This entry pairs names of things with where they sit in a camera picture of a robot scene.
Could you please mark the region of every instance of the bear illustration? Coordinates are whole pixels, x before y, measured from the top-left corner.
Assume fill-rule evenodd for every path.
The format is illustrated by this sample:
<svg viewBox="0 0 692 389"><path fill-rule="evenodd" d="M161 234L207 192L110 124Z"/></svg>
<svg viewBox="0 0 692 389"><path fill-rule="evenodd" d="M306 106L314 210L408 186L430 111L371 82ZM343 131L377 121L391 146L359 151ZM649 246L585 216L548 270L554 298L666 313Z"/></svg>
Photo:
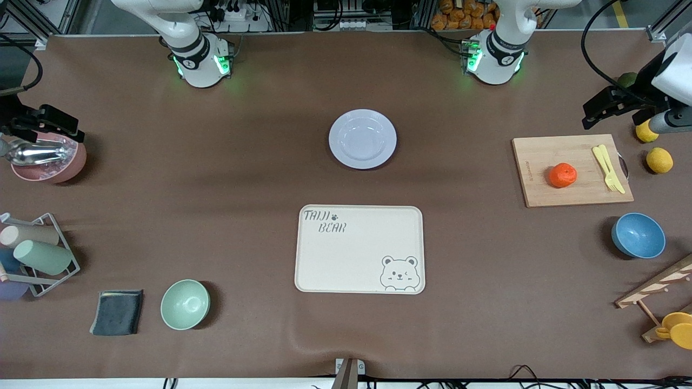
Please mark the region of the bear illustration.
<svg viewBox="0 0 692 389"><path fill-rule="evenodd" d="M416 265L418 260L415 257L407 257L405 260L395 260L387 255L382 258L382 275L380 282L386 291L405 291L415 290L421 283Z"/></svg>

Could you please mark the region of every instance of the orange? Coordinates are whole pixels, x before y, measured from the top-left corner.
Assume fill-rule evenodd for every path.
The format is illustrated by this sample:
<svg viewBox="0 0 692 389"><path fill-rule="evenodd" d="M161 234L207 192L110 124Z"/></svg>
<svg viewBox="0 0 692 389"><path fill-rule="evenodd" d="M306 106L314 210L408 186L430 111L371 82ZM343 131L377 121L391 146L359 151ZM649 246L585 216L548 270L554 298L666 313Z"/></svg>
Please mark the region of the orange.
<svg viewBox="0 0 692 389"><path fill-rule="evenodd" d="M568 163L558 163L550 170L550 183L556 188L564 188L576 181L576 169Z"/></svg>

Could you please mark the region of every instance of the fork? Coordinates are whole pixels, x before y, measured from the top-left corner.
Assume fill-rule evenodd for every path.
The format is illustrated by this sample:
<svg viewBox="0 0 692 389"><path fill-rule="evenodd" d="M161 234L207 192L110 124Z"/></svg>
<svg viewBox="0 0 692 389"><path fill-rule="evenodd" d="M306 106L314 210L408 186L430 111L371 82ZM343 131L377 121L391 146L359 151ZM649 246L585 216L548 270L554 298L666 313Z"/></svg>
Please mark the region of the fork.
<svg viewBox="0 0 692 389"><path fill-rule="evenodd" d="M617 175L615 174L615 169L613 168L612 162L610 161L610 155L608 155L608 149L606 148L606 145L599 145L599 150L601 150L603 159L605 159L605 164L608 166L608 175L605 176L605 182L608 182L611 185L613 185L618 192L624 195L625 188L623 188L622 184L620 183L620 180L617 178Z"/></svg>
<svg viewBox="0 0 692 389"><path fill-rule="evenodd" d="M594 152L594 155L596 156L596 160L599 162L599 165L601 166L601 169L603 170L603 175L605 175L605 185L608 187L613 192L617 192L617 188L615 187L615 184L612 181L612 177L610 176L611 174L615 174L615 172L611 172L608 169L608 165L606 165L606 160L603 157L603 153L598 147L593 147L591 149L592 152Z"/></svg>

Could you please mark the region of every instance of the green led light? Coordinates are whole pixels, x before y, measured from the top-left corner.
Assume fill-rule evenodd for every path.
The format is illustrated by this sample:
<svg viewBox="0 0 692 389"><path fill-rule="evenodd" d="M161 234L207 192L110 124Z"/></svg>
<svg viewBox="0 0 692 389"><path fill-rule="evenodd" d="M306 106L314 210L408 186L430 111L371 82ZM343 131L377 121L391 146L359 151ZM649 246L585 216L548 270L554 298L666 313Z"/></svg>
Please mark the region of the green led light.
<svg viewBox="0 0 692 389"><path fill-rule="evenodd" d="M480 60L483 58L483 50L480 48L476 50L476 53L471 56L471 59L468 61L468 65L466 68L469 71L476 71L478 69L478 64L480 63Z"/></svg>
<svg viewBox="0 0 692 389"><path fill-rule="evenodd" d="M175 66L178 68L178 74L183 77L183 69L180 69L180 64L175 57L173 57L173 62L175 62Z"/></svg>
<svg viewBox="0 0 692 389"><path fill-rule="evenodd" d="M219 68L219 72L221 74L226 74L228 73L228 60L224 57L217 57L216 55L214 56L214 62L216 62L217 67Z"/></svg>
<svg viewBox="0 0 692 389"><path fill-rule="evenodd" d="M521 60L523 60L523 59L524 59L524 53L521 53L521 55L519 56L519 59L517 60L517 67L514 68L514 73L519 71L519 68L521 67Z"/></svg>

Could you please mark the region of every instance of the dark gray cloth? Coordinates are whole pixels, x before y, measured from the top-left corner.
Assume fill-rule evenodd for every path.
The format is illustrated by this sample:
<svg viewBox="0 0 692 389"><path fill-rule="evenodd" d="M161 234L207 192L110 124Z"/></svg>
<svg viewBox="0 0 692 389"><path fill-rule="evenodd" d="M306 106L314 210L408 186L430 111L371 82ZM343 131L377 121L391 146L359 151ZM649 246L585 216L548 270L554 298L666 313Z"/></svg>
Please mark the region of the dark gray cloth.
<svg viewBox="0 0 692 389"><path fill-rule="evenodd" d="M99 336L136 334L142 297L141 290L99 292L96 318L89 332Z"/></svg>

